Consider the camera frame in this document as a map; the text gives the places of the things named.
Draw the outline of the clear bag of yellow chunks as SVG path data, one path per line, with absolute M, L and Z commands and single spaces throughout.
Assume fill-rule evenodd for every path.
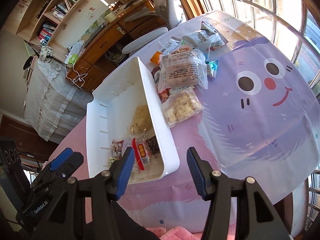
M 203 107 L 193 89 L 169 96 L 161 105 L 161 110 L 169 128 L 197 115 Z

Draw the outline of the orange white snack bar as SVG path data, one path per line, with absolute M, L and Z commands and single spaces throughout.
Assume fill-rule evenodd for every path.
M 150 61 L 154 63 L 155 65 L 159 65 L 160 63 L 160 56 L 162 53 L 160 51 L 156 51 L 154 55 L 151 57 Z

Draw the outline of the large clear printed snack bag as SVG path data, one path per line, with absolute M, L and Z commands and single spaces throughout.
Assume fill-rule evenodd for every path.
M 158 92 L 167 88 L 199 85 L 208 88 L 207 65 L 204 54 L 194 49 L 160 56 Z

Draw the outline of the dark wooden door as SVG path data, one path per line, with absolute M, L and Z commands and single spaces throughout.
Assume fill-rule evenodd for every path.
M 6 115 L 1 117 L 1 137 L 14 139 L 17 151 L 24 159 L 39 163 L 49 160 L 58 147 L 57 143 L 42 139 L 32 127 Z

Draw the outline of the white lace covered furniture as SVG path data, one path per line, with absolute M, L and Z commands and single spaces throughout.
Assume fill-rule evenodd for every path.
M 45 141 L 59 144 L 85 117 L 93 95 L 66 79 L 59 61 L 36 60 L 24 102 L 24 119 Z

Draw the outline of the red white candy pack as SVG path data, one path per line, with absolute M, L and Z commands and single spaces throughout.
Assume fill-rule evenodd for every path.
M 123 155 L 123 143 L 124 139 L 114 139 L 110 147 L 110 162 L 113 163 L 116 160 L 120 160 Z

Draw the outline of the red labelled snack pack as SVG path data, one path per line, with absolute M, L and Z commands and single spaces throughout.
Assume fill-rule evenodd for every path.
M 132 146 L 135 152 L 135 159 L 138 168 L 144 171 L 146 167 L 150 164 L 150 149 L 142 137 L 134 137 L 132 139 Z

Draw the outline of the white plastic storage bin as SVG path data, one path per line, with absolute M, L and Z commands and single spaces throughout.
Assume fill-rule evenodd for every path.
M 132 57 L 114 70 L 93 92 L 87 105 L 86 148 L 89 177 L 111 166 L 111 145 L 115 139 L 129 136 L 129 125 L 138 106 L 147 105 L 152 128 L 146 133 L 155 136 L 159 146 L 144 171 L 132 173 L 130 184 L 162 179 L 180 165 L 170 128 L 161 111 L 161 101 L 151 72 L 138 57 Z

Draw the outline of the pink bed blanket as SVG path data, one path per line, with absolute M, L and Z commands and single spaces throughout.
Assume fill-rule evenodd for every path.
M 191 233 L 186 228 L 176 226 L 170 230 L 166 228 L 145 228 L 146 230 L 154 233 L 159 239 L 162 240 L 199 240 L 202 233 Z

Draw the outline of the round yellow rice cake pack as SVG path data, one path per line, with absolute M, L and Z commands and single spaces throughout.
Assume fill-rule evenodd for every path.
M 140 105 L 136 108 L 129 132 L 131 134 L 142 134 L 148 131 L 152 126 L 149 108 L 147 105 Z

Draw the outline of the dark brown snack pack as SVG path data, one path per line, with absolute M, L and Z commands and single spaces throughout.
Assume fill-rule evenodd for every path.
M 147 139 L 146 143 L 152 155 L 156 155 L 160 152 L 156 136 Z

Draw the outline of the green tissue pack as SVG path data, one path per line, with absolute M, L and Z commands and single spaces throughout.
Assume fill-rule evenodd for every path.
M 76 61 L 78 59 L 78 55 L 77 54 L 68 54 L 68 56 L 65 59 L 65 64 L 68 66 L 73 66 Z

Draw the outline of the wooden desk with drawers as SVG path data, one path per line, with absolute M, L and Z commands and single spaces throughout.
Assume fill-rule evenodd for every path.
M 81 52 L 66 79 L 80 88 L 92 92 L 118 66 L 106 57 L 106 52 L 117 45 L 126 46 L 133 41 L 129 32 L 119 24 L 126 16 L 137 12 L 145 5 L 153 5 L 152 0 L 142 0 L 133 4 L 117 16 L 117 20 L 107 24 Z

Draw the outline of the wooden bookshelf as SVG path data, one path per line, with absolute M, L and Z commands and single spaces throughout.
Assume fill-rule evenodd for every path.
M 3 29 L 36 46 L 50 46 L 53 57 L 63 62 L 67 47 L 56 37 L 67 27 L 69 18 L 88 0 L 19 0 Z

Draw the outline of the white mug on desk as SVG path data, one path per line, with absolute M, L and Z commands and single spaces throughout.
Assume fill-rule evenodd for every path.
M 112 23 L 117 20 L 117 16 L 113 11 L 111 11 L 104 17 L 104 19 L 107 23 Z

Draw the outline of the blue foil candy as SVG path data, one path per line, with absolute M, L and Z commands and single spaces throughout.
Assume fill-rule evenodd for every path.
M 216 78 L 218 63 L 219 63 L 218 60 L 206 61 L 207 75 L 209 77 Z

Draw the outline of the grey office chair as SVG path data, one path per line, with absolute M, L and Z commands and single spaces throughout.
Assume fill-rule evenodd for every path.
M 175 0 L 152 0 L 137 12 L 119 22 L 129 32 L 133 41 L 123 49 L 123 54 L 133 54 L 150 41 L 186 21 L 183 9 Z

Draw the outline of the white blue snack packet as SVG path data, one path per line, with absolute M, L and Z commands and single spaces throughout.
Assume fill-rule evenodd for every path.
M 213 25 L 205 21 L 201 22 L 200 30 L 184 35 L 182 40 L 193 48 L 202 50 L 203 53 L 228 43 L 228 40 Z

